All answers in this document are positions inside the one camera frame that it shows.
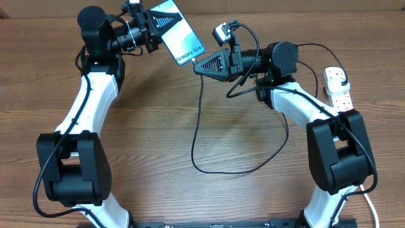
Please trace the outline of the white power strip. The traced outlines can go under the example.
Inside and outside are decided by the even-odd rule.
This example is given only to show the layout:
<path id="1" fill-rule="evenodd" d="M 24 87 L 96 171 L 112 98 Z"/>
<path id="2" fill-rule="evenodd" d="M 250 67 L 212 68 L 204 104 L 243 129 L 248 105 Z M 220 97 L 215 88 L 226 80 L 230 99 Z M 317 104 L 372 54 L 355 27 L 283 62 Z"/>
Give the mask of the white power strip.
<path id="1" fill-rule="evenodd" d="M 353 109 L 353 103 L 349 93 L 351 85 L 349 82 L 346 85 L 342 85 L 346 80 L 343 69 L 339 67 L 328 67 L 324 69 L 323 76 L 325 91 L 328 95 L 330 106 L 339 111 Z"/>

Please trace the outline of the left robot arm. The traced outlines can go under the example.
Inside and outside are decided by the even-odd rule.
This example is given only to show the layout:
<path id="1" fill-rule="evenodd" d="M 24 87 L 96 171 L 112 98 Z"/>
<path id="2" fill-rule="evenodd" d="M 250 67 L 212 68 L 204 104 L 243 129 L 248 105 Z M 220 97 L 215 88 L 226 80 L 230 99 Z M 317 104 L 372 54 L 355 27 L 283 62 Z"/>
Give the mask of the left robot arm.
<path id="1" fill-rule="evenodd" d="M 129 20 L 98 6 L 78 14 L 84 40 L 75 58 L 80 90 L 66 118 L 54 132 L 41 134 L 36 144 L 40 172 L 33 196 L 43 188 L 66 214 L 83 213 L 94 227 L 135 227 L 131 213 L 113 196 L 111 168 L 100 140 L 106 114 L 125 79 L 123 58 L 157 50 L 185 20 L 173 1 L 152 9 L 126 1 L 121 10 Z"/>

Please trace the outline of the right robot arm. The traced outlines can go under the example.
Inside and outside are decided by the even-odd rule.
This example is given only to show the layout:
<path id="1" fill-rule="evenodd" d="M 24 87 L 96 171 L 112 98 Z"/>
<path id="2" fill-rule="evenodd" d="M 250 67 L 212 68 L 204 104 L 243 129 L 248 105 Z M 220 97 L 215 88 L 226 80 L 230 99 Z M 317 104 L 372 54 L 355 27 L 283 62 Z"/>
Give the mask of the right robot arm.
<path id="1" fill-rule="evenodd" d="M 253 91 L 284 117 L 306 131 L 308 161 L 316 184 L 309 204 L 298 218 L 273 218 L 278 227 L 356 227 L 355 220 L 340 220 L 345 202 L 372 192 L 378 183 L 377 168 L 362 115 L 340 111 L 302 89 L 293 78 L 299 46 L 275 42 L 264 49 L 242 51 L 237 45 L 193 62 L 194 72 L 221 82 L 239 77 L 256 78 Z"/>

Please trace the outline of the blue Samsung Galaxy smartphone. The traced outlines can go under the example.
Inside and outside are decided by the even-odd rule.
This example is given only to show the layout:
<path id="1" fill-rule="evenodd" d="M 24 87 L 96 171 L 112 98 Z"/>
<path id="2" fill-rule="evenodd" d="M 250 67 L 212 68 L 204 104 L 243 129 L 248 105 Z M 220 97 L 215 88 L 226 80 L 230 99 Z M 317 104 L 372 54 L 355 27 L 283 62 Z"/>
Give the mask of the blue Samsung Galaxy smartphone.
<path id="1" fill-rule="evenodd" d="M 184 65 L 205 52 L 204 45 L 174 1 L 165 1 L 151 8 L 151 10 L 164 13 L 179 13 L 182 17 L 179 22 L 162 35 L 165 46 L 178 65 Z"/>

